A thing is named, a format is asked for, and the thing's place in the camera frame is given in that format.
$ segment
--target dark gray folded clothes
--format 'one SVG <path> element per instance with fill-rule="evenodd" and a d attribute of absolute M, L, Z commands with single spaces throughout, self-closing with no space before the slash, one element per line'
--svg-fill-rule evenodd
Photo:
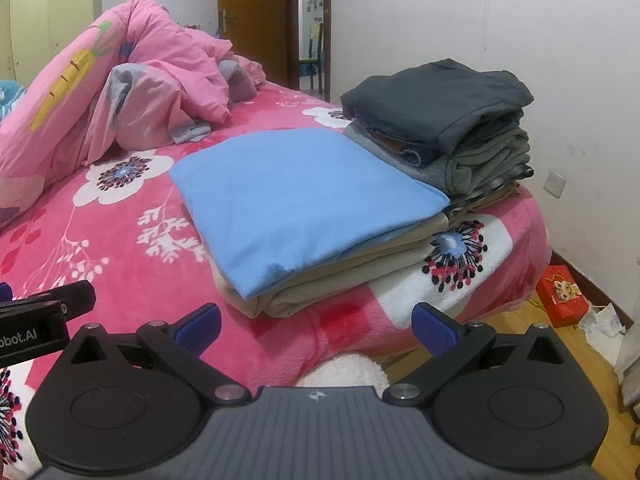
<path fill-rule="evenodd" d="M 423 142 L 418 140 L 417 142 L 402 142 L 401 140 L 395 140 L 394 134 L 385 130 L 382 124 L 378 124 L 376 121 L 369 120 L 361 115 L 357 110 L 354 111 L 358 122 L 366 129 L 369 135 L 379 136 L 382 139 L 388 139 L 388 142 L 383 142 L 393 152 L 397 153 L 408 164 L 416 168 L 424 168 L 426 165 L 434 162 L 442 152 L 440 150 L 434 150 L 433 148 L 427 148 Z"/>
<path fill-rule="evenodd" d="M 465 139 L 453 155 L 442 155 L 424 168 L 414 168 L 376 142 L 357 120 L 344 129 L 344 135 L 387 164 L 451 197 L 469 196 L 487 186 L 497 187 L 491 183 L 498 180 L 504 184 L 513 179 L 514 168 L 522 168 L 530 160 L 529 137 L 520 128 L 502 131 L 484 144 L 474 142 L 473 137 L 468 143 Z"/>
<path fill-rule="evenodd" d="M 510 72 L 477 72 L 444 59 L 368 77 L 341 99 L 347 118 L 357 110 L 390 138 L 450 155 L 468 134 L 490 137 L 517 126 L 533 96 Z"/>

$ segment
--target white paper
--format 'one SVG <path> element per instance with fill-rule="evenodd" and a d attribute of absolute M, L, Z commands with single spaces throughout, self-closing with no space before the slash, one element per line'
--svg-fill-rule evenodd
<path fill-rule="evenodd" d="M 620 323 L 613 305 L 609 303 L 602 308 L 590 304 L 587 313 L 578 323 L 578 328 L 583 330 L 587 343 L 611 366 L 615 366 L 625 327 Z"/>

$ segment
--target wall outlet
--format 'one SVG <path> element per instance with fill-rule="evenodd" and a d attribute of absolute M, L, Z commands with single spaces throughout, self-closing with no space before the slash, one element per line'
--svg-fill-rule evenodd
<path fill-rule="evenodd" d="M 549 171 L 549 174 L 546 177 L 544 190 L 556 198 L 560 198 L 564 191 L 564 184 L 566 184 L 564 176 L 557 174 L 555 171 Z"/>

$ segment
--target blue gripper pad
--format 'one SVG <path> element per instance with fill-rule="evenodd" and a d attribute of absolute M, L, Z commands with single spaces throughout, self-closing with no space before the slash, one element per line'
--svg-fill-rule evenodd
<path fill-rule="evenodd" d="M 181 323 L 174 333 L 174 341 L 194 355 L 200 356 L 220 335 L 222 316 L 220 309 L 212 304 L 208 308 Z"/>
<path fill-rule="evenodd" d="M 415 338 L 420 341 L 433 356 L 439 356 L 455 345 L 463 333 L 463 326 L 451 319 L 447 324 L 423 307 L 425 303 L 418 303 L 411 312 L 411 329 Z"/>
<path fill-rule="evenodd" d="M 11 301 L 14 298 L 14 292 L 8 283 L 0 283 L 0 301 Z"/>

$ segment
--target beige folded cloth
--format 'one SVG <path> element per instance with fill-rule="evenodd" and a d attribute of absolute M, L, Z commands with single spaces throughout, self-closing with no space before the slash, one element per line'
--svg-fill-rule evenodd
<path fill-rule="evenodd" d="M 220 273 L 208 251 L 207 256 L 216 288 L 228 304 L 248 317 L 256 317 L 261 312 L 272 317 L 288 317 L 316 301 L 420 262 L 433 251 L 431 235 L 446 230 L 448 225 L 446 215 L 439 213 L 394 240 L 339 262 L 306 270 L 248 300 L 243 300 Z"/>

